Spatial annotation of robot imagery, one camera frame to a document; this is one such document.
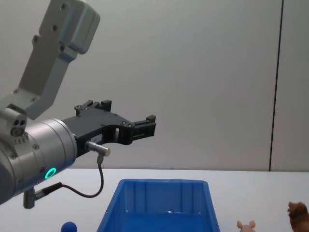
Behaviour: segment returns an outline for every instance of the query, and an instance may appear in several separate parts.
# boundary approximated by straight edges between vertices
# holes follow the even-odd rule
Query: white wall
[[[309,1],[285,0],[272,171],[309,171]]]
[[[0,97],[17,86],[48,2],[0,1]],[[40,119],[111,99],[129,120],[155,114],[157,130],[108,145],[106,167],[268,169],[281,0],[88,2],[101,15],[92,46]],[[95,166],[94,154],[74,165]]]

